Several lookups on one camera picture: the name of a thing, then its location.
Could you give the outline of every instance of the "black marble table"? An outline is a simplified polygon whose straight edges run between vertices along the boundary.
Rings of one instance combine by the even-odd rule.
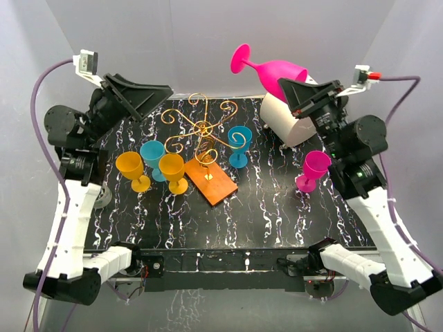
[[[223,115],[223,100],[210,100],[209,121]],[[142,123],[122,121],[104,137],[101,147],[109,150],[106,184],[114,193],[112,202],[95,210],[89,224],[85,249],[103,250],[115,241],[137,243],[142,249],[171,248],[224,250],[233,248],[306,248],[324,237],[332,237],[349,247],[373,246],[364,225],[346,206],[324,176],[311,194],[295,188],[294,178],[302,173],[306,154],[323,149],[317,136],[300,146],[282,149],[282,142],[270,129],[263,128],[259,117],[261,99],[235,99],[239,111],[219,126],[215,134],[227,141],[228,130],[245,125],[253,132],[244,169],[229,165],[231,150],[217,143],[217,162],[238,185],[238,192],[211,207],[189,181],[188,191],[171,194],[167,183],[152,180],[144,194],[131,190],[130,181],[115,167],[116,158],[126,151],[139,151],[148,140],[165,140],[187,133],[191,126],[180,117],[174,124],[161,122],[161,112],[177,108],[193,121],[203,119],[204,103],[168,100]],[[197,137],[181,142],[185,161],[192,158]],[[150,176],[152,169],[146,167]]]

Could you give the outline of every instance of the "yellow goblet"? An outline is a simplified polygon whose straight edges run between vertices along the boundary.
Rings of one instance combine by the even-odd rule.
[[[131,187],[135,192],[145,192],[151,186],[151,180],[143,175],[143,161],[137,152],[129,151],[118,156],[117,169],[128,180],[132,180]]]
[[[185,162],[178,154],[166,154],[161,157],[159,169],[168,180],[169,190],[176,195],[183,194],[188,188],[185,176]]]

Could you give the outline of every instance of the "blue goblet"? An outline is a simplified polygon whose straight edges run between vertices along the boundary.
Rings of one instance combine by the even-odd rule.
[[[236,133],[240,133],[246,139],[246,144],[244,142],[243,137],[240,135],[235,135]],[[249,149],[249,145],[251,145],[252,141],[252,131],[245,126],[236,126],[229,130],[228,132],[228,141],[231,147],[238,147],[238,149],[233,149],[233,155],[229,157],[229,163],[232,167],[235,168],[243,168],[248,164],[248,158],[244,154]]]
[[[157,182],[166,181],[159,169],[159,161],[165,155],[163,144],[157,140],[150,140],[141,146],[140,155],[146,165],[154,169],[152,171],[152,178]]]

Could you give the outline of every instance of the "gray floor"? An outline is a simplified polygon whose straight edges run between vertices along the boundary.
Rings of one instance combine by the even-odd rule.
[[[343,282],[336,281],[336,289]],[[52,301],[41,331],[59,331],[70,304]],[[326,304],[283,290],[177,290],[143,293],[127,306],[103,286],[92,306],[78,306],[66,331],[412,331],[403,315],[390,317],[370,294],[350,283]]]

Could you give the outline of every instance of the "plastic goblet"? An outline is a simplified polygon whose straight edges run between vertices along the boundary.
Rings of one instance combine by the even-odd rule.
[[[288,78],[300,82],[305,82],[307,79],[307,69],[297,64],[292,64],[284,60],[273,60],[263,64],[254,64],[249,61],[250,55],[251,48],[248,44],[239,46],[230,61],[230,71],[238,74],[246,65],[251,66],[257,71],[258,78],[263,87],[271,95],[274,95],[283,102],[286,102],[286,98],[284,97],[282,88],[278,84],[280,78]]]
[[[166,154],[161,157],[159,168],[169,183],[169,190],[176,195],[183,194],[188,188],[185,176],[185,162],[178,154]]]
[[[248,164],[248,158],[244,153],[248,151],[251,141],[252,131],[248,127],[236,126],[229,129],[228,142],[231,147],[234,147],[234,149],[231,148],[233,154],[229,157],[229,163],[232,167],[243,168]]]
[[[311,151],[303,163],[303,175],[296,178],[297,188],[301,192],[312,192],[316,189],[316,180],[326,174],[331,165],[331,158],[322,151]]]
[[[145,192],[151,186],[151,180],[143,175],[143,161],[137,152],[129,151],[118,156],[117,169],[120,173],[132,180],[131,188],[135,192]]]
[[[163,143],[157,140],[146,142],[140,148],[140,155],[146,165],[154,169],[152,171],[152,178],[157,182],[166,181],[166,178],[162,175],[159,169],[160,159],[165,155],[165,147],[163,146]]]

